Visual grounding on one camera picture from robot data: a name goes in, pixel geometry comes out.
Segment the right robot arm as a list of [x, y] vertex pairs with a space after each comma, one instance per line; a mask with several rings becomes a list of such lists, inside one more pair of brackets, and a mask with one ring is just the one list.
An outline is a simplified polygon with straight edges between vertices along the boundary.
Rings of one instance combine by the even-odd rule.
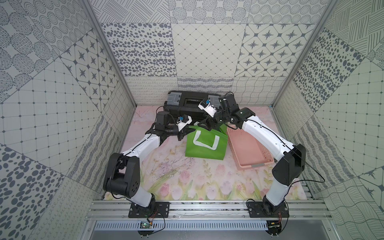
[[240, 108], [234, 94], [219, 97], [220, 109], [215, 108], [208, 98], [203, 99], [198, 108], [206, 113], [199, 126], [212, 130], [230, 123], [245, 131], [263, 145], [277, 161], [272, 170], [274, 177], [269, 192], [263, 197], [264, 212], [272, 215], [282, 206], [294, 180], [305, 170], [306, 148], [294, 145], [265, 125], [249, 108]]

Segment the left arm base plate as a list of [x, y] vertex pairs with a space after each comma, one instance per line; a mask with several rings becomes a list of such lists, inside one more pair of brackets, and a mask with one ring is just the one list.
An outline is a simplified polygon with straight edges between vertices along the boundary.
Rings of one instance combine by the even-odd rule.
[[137, 204], [131, 204], [129, 218], [168, 218], [170, 211], [170, 202], [154, 202], [148, 207], [142, 207]]

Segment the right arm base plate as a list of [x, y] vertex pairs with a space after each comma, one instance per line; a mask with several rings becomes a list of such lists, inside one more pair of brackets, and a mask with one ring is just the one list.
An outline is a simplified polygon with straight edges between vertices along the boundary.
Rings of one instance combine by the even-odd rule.
[[256, 202], [249, 199], [246, 202], [246, 207], [250, 218], [288, 218], [290, 216], [285, 202], [274, 206], [269, 202]]

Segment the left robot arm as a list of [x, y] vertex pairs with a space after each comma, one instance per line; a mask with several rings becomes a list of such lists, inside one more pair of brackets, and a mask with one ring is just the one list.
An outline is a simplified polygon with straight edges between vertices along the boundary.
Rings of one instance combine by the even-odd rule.
[[168, 137], [176, 136], [181, 141], [184, 136], [194, 132], [190, 128], [192, 122], [192, 117], [188, 115], [175, 118], [167, 111], [158, 112], [142, 140], [129, 150], [110, 156], [103, 190], [113, 196], [120, 195], [146, 211], [153, 210], [155, 196], [140, 186], [140, 161], [160, 147]]

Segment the green insulated delivery bag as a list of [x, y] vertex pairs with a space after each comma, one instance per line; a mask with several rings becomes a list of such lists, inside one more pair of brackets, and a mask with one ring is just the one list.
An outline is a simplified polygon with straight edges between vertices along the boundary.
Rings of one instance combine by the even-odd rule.
[[228, 145], [227, 127], [225, 125], [221, 125], [218, 131], [208, 131], [199, 126], [190, 126], [190, 129], [195, 131], [187, 135], [186, 157], [224, 159]]

